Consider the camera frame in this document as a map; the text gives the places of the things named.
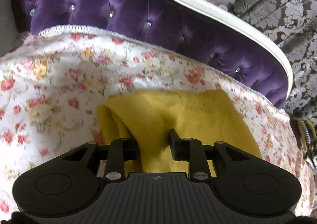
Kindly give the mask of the mustard yellow knit sweater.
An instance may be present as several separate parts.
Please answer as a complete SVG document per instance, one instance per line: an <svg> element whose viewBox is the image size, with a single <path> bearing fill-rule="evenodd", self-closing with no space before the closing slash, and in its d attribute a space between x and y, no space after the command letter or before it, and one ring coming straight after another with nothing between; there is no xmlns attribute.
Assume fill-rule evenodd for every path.
<svg viewBox="0 0 317 224"><path fill-rule="evenodd" d="M98 105L105 144L135 138L140 160L125 163L125 172L187 172L185 161L174 161L168 134L200 140L204 145L224 141L261 157L258 144L241 114L222 90L205 92L141 90L113 95Z"/></svg>

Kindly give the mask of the floral quilted bedspread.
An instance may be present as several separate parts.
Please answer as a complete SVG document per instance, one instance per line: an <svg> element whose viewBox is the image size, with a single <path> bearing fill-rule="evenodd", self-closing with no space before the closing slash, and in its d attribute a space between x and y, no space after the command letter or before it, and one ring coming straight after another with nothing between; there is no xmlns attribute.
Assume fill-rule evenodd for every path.
<svg viewBox="0 0 317 224"><path fill-rule="evenodd" d="M164 48L84 27L27 35L1 57L1 219L17 210L14 181L86 142L104 145L97 107L141 90L222 90L241 114L261 158L300 181L296 215L310 215L316 187L290 118L239 81Z"/></svg>

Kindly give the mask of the purple tufted velvet headboard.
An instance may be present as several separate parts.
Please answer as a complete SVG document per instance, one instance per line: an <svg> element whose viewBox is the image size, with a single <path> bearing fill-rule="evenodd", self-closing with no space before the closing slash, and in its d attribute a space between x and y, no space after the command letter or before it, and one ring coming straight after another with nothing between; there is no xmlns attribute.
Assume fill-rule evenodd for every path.
<svg viewBox="0 0 317 224"><path fill-rule="evenodd" d="M202 62L282 108L292 69L281 49L250 24L205 0L11 0L20 32L95 27Z"/></svg>

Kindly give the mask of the brown silver damask curtain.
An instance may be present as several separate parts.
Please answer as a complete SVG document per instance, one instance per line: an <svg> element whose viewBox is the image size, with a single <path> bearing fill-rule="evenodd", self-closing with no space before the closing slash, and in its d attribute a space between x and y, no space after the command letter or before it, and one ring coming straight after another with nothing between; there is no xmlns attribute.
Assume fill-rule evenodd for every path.
<svg viewBox="0 0 317 224"><path fill-rule="evenodd" d="M284 109L316 122L316 0L206 0L269 37L286 55L293 83Z"/></svg>

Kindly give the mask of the grey square pillow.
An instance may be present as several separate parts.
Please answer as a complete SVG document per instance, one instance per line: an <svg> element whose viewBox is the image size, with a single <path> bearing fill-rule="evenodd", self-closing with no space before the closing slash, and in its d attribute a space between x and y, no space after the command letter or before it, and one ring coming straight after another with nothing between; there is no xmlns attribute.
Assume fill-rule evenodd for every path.
<svg viewBox="0 0 317 224"><path fill-rule="evenodd" d="M14 20L11 0L0 2L0 28L0 49L3 56L23 43Z"/></svg>

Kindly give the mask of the striped crochet blanket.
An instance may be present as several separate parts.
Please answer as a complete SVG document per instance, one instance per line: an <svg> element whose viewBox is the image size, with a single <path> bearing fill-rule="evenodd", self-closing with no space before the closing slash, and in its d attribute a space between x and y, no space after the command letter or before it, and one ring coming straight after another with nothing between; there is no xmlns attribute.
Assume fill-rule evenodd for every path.
<svg viewBox="0 0 317 224"><path fill-rule="evenodd" d="M298 120L300 131L299 149L303 153L304 160L316 171L316 130L309 119Z"/></svg>

